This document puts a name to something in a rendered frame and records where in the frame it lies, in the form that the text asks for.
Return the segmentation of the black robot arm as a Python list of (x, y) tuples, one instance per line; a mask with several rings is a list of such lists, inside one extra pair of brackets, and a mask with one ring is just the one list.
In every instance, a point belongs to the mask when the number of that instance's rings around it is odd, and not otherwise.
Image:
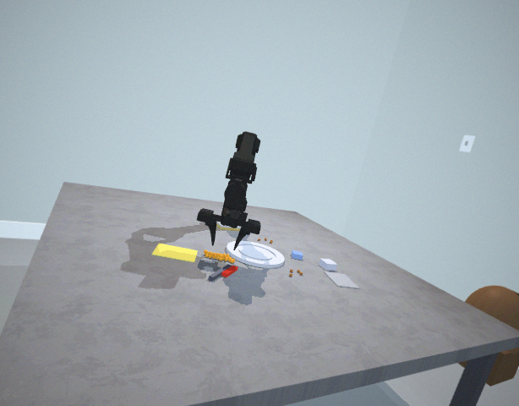
[[(230, 158), (225, 178), (231, 179), (225, 190), (224, 197), (228, 204), (238, 206), (243, 203), (241, 209), (225, 206), (221, 214), (221, 225), (237, 228), (238, 224), (245, 225), (248, 213), (244, 212), (247, 206), (246, 192), (248, 184), (252, 184), (256, 176), (255, 154), (260, 148), (260, 139), (256, 134), (243, 132), (238, 135), (236, 142), (237, 151)], [(230, 171), (230, 175), (229, 174)], [(251, 176), (252, 175), (252, 176)], [(251, 180), (249, 180), (251, 177)], [(242, 209), (243, 208), (243, 209)]]

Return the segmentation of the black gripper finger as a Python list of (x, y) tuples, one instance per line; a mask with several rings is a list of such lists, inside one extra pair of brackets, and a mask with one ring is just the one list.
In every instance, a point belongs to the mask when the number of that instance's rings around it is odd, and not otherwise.
[(209, 224), (209, 223), (205, 223), (206, 226), (209, 227), (210, 229), (210, 235), (211, 235), (211, 243), (212, 243), (212, 246), (214, 245), (215, 243), (215, 237), (216, 237), (216, 223), (214, 225), (212, 224)]
[(245, 235), (250, 235), (250, 233), (249, 233), (249, 232), (244, 232), (244, 231), (242, 231), (242, 227), (241, 227), (241, 229), (240, 229), (240, 231), (239, 231), (239, 234), (238, 234), (238, 237), (237, 237), (237, 240), (236, 240), (236, 243), (235, 243), (235, 245), (234, 245), (234, 249), (233, 249), (233, 250), (235, 250), (235, 249), (238, 247), (240, 241), (243, 239), (243, 237), (244, 237)]

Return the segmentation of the light blue cube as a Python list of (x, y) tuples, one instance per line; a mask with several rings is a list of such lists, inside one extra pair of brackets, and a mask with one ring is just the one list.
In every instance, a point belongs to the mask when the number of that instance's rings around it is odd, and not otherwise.
[(292, 251), (292, 258), (293, 258), (293, 259), (302, 260), (302, 259), (303, 259), (303, 253), (302, 253), (302, 252), (299, 252), (299, 251), (295, 251), (295, 250), (293, 250), (293, 251)]

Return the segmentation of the white block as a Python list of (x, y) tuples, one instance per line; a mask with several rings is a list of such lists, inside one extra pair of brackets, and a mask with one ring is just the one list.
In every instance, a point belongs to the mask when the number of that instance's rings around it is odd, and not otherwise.
[(327, 271), (335, 271), (337, 264), (331, 259), (320, 259), (319, 265)]

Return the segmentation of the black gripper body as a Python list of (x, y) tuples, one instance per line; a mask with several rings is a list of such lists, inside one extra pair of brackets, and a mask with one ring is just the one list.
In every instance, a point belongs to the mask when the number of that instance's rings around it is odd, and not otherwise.
[[(230, 206), (232, 208), (239, 208), (239, 209), (241, 209), (241, 207), (243, 206), (243, 203), (238, 205), (238, 206), (232, 206), (232, 205), (228, 204), (226, 200), (224, 200), (223, 208), (225, 206)], [(222, 208), (222, 210), (223, 210), (223, 208)], [(212, 210), (208, 210), (208, 209), (202, 208), (199, 211), (199, 213), (198, 213), (197, 221), (199, 221), (199, 222), (206, 222), (206, 223), (209, 223), (209, 224), (212, 224), (212, 225), (214, 225), (215, 222), (220, 222), (221, 221), (221, 216), (213, 214), (213, 212), (214, 211), (212, 211)], [(260, 234), (260, 228), (261, 228), (260, 221), (249, 219), (245, 223), (245, 225), (238, 224), (238, 226), (242, 227), (242, 231), (244, 231), (244, 232)]]

